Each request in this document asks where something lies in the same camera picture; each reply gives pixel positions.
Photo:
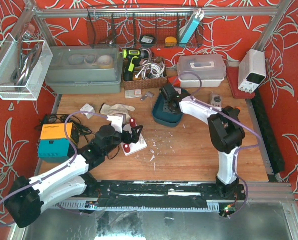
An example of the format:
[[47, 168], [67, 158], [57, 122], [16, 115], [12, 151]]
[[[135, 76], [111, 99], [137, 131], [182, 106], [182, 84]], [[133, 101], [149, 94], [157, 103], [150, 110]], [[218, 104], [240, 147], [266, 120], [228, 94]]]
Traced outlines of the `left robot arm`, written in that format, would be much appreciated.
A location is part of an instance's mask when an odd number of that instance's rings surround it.
[[89, 172], [120, 144], [138, 143], [142, 129], [138, 125], [130, 131], [118, 132], [111, 125], [102, 126], [94, 139], [66, 162], [39, 176], [16, 179], [3, 205], [17, 226], [25, 228], [51, 206], [72, 196], [94, 192], [96, 180]]

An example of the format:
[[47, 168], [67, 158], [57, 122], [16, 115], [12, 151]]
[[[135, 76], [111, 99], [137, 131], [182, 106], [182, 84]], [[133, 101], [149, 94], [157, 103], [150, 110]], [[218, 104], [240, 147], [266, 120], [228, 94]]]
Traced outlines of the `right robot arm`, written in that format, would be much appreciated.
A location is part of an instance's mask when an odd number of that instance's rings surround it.
[[245, 137], [243, 128], [238, 125], [240, 111], [230, 106], [211, 106], [189, 93], [176, 90], [170, 83], [161, 87], [159, 91], [172, 114], [190, 115], [208, 126], [211, 143], [219, 158], [216, 188], [220, 197], [227, 198], [239, 184], [236, 175], [236, 151]]

